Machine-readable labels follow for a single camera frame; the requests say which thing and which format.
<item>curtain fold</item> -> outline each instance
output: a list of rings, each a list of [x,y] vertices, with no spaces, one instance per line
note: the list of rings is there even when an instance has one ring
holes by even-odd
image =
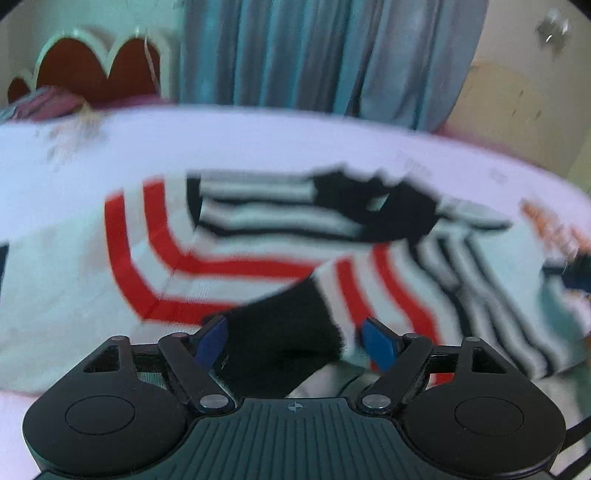
[[[434,130],[449,115],[488,0],[189,0],[183,103],[352,115]]]

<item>gray curtain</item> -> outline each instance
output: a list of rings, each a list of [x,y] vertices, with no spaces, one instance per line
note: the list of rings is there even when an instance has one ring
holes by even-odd
[[[189,0],[183,103],[293,108],[432,131],[488,0]]]

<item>striped fabric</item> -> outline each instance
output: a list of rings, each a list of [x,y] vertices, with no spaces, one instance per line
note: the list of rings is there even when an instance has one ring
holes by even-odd
[[[230,347],[215,374],[238,396],[297,396],[327,363],[366,367],[368,316],[440,344],[480,336],[554,378],[586,351],[543,261],[527,225],[405,181],[154,179],[0,249],[0,388],[43,391],[112,335],[154,343],[219,312]]]

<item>brown headboard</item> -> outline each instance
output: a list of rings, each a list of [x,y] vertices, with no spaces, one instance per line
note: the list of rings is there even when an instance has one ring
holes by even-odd
[[[162,37],[153,37],[148,36],[148,52],[155,78],[161,85],[162,96],[171,98],[170,48]],[[91,105],[158,93],[143,37],[122,38],[108,51],[99,37],[84,29],[50,39],[39,55],[35,72],[23,71],[13,78],[7,91],[8,101],[46,85],[64,87]]]

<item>garment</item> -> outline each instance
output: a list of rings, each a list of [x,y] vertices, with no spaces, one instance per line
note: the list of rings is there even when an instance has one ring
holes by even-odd
[[[219,312],[230,341],[215,373],[237,395],[287,395],[358,358],[367,316],[437,343],[481,336],[531,378],[585,357],[525,224],[408,181],[164,177],[0,253],[9,390],[46,390],[112,335],[154,343]]]
[[[182,103],[290,108],[434,131],[488,0],[189,0]]]

